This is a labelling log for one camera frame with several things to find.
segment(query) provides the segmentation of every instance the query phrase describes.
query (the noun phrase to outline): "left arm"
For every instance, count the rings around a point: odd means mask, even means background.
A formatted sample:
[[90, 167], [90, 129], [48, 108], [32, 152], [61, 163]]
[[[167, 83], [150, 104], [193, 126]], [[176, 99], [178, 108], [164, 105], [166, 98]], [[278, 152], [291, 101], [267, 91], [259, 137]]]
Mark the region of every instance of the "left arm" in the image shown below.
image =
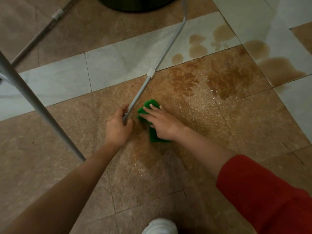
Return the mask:
[[70, 232], [107, 165], [130, 137], [133, 121], [125, 126], [122, 122], [127, 107], [109, 118], [104, 145], [31, 204], [3, 234]]

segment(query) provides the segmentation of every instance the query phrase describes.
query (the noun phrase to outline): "white clip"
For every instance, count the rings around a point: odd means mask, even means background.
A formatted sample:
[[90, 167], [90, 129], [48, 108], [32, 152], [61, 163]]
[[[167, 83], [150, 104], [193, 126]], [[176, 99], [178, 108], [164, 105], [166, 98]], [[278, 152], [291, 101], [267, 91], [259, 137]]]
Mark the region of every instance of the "white clip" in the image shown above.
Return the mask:
[[156, 72], [155, 70], [150, 69], [150, 71], [147, 73], [147, 76], [150, 77], [150, 78], [153, 78], [154, 75], [155, 75], [155, 72]]
[[64, 11], [62, 9], [59, 9], [57, 12], [55, 12], [52, 15], [52, 18], [55, 19], [55, 20], [59, 20], [62, 17], [63, 14], [64, 14]]

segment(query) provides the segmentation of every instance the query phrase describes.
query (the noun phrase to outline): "person's left hand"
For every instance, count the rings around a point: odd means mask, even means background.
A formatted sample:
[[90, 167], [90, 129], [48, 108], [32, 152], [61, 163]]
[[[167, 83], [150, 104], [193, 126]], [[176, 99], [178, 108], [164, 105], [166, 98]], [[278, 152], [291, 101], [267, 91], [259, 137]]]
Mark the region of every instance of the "person's left hand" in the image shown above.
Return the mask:
[[128, 112], [128, 106], [129, 104], [122, 105], [117, 109], [115, 115], [108, 118], [105, 143], [121, 148], [128, 141], [132, 132], [133, 120], [128, 119], [125, 126], [122, 121], [123, 115]]

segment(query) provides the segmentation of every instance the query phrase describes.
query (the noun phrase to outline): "bare forearm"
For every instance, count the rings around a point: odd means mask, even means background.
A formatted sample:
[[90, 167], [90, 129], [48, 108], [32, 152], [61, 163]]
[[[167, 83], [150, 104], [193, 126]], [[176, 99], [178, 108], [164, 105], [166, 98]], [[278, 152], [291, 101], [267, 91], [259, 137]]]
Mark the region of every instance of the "bare forearm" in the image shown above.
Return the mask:
[[236, 155], [189, 127], [183, 128], [175, 141], [189, 150], [216, 179], [223, 165]]
[[105, 144], [18, 216], [4, 233], [69, 233], [118, 148]]

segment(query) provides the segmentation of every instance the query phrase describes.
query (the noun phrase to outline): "green sponge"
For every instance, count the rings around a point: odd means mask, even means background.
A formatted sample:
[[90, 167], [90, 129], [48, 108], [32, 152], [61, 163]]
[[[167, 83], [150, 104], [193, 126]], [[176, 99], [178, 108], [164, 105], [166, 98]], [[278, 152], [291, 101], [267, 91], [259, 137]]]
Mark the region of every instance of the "green sponge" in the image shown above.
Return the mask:
[[[159, 108], [159, 104], [158, 102], [156, 102], [154, 99], [151, 99], [151, 100], [148, 100], [144, 103], [144, 106], [147, 107], [148, 109], [151, 109], [151, 107], [149, 106], [150, 104], [152, 104], [153, 106]], [[146, 111], [144, 111], [143, 107], [141, 107], [139, 110], [138, 110], [138, 118], [141, 120], [141, 121], [146, 121], [149, 125], [152, 125], [151, 122], [147, 121], [146, 119], [142, 118], [140, 116], [140, 114], [148, 114]], [[157, 137], [157, 134], [156, 134], [156, 130], [155, 128], [152, 128], [150, 127], [150, 140], [151, 142], [170, 142], [170, 140], [165, 140], [165, 139], [160, 139]]]

